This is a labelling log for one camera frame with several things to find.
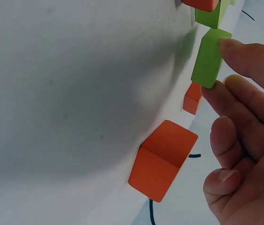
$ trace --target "white wall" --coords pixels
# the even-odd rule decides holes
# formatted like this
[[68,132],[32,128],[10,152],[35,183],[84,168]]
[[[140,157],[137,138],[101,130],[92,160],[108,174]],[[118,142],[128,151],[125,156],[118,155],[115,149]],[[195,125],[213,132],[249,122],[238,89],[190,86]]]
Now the white wall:
[[130,170],[177,83],[180,110],[190,30],[174,0],[0,0],[0,224],[132,220]]

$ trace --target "wooden block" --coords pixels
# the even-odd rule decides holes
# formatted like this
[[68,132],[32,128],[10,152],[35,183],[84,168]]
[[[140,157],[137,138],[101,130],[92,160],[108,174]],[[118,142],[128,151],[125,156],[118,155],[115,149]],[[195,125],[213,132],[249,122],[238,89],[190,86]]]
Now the wooden block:
[[217,29],[229,7],[231,0],[220,0],[212,12],[196,9],[196,22]]
[[224,30],[212,28],[203,36],[191,76],[193,82],[209,89],[214,86],[222,65],[219,39],[231,37],[232,34]]
[[185,5],[206,11],[206,12],[212,12],[219,0],[183,0],[182,1]]
[[198,107],[202,100],[200,88],[201,85],[192,82],[184,97],[183,109],[193,115],[197,113]]
[[141,147],[129,184],[155,202],[161,202],[178,174],[179,167]]
[[180,168],[197,138],[193,132],[166,120],[141,146]]
[[160,202],[197,139],[191,131],[164,121],[140,146],[129,184]]

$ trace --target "green cube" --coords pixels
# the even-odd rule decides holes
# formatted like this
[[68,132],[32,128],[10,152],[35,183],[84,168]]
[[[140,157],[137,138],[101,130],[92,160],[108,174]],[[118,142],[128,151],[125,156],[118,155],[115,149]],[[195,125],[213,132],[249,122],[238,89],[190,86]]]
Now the green cube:
[[231,37],[232,34],[220,29],[210,29],[203,36],[191,76],[193,82],[205,88],[213,88],[222,65],[219,39]]
[[220,0],[213,12],[196,9],[196,22],[217,29],[230,4],[231,0]]

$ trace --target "orange cube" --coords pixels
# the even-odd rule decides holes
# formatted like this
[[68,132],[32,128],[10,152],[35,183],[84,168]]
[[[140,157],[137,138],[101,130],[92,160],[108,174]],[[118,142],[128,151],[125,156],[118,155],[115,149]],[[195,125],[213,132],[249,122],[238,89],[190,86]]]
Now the orange cube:
[[164,121],[140,146],[129,184],[161,202],[197,139],[193,132]]
[[220,0],[183,0],[185,5],[206,11],[213,12]]
[[193,115],[197,113],[202,100],[200,88],[198,83],[192,82],[184,96],[183,109]]

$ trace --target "skin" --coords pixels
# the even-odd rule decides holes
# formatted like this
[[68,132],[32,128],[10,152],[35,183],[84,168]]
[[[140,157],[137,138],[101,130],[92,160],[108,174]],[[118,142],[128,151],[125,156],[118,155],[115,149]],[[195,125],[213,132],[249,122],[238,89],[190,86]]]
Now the skin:
[[204,193],[221,225],[264,225],[264,45],[220,41],[225,62],[238,74],[202,94],[220,116],[210,140],[222,168],[209,174]]

